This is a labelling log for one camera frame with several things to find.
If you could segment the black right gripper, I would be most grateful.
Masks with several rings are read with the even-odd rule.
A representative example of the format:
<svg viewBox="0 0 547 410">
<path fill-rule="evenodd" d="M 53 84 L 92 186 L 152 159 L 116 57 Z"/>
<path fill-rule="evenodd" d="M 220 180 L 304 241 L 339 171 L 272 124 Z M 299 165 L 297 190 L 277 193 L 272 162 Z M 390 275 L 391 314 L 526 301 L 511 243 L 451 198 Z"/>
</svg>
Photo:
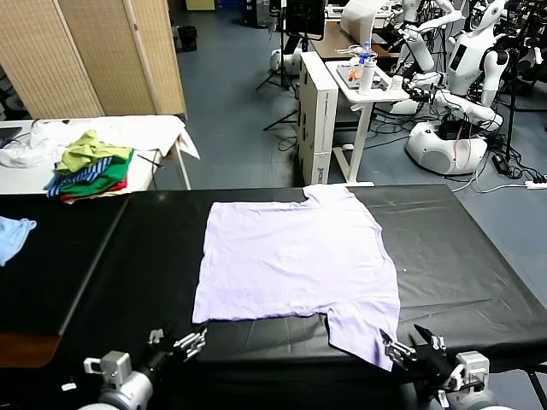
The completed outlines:
<svg viewBox="0 0 547 410">
<path fill-rule="evenodd" d="M 419 379 L 428 389 L 455 391 L 456 380 L 451 373 L 456 365 L 448 360 L 444 337 L 421 325 L 414 324 L 414 328 L 428 344 L 411 348 L 380 329 L 385 354 L 398 366 L 409 368 L 411 376 Z"/>
</svg>

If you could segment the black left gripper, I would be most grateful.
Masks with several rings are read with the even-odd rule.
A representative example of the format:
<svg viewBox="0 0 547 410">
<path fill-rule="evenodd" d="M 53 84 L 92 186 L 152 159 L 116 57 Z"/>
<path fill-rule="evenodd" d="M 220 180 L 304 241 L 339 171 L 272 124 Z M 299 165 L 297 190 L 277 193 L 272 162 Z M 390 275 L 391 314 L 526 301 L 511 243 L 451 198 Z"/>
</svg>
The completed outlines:
<svg viewBox="0 0 547 410">
<path fill-rule="evenodd" d="M 173 338 L 165 337 L 162 328 L 151 330 L 138 361 L 138 371 L 155 383 L 165 372 L 199 354 L 206 344 L 207 333 L 208 329 L 202 328 L 185 337 Z"/>
</svg>

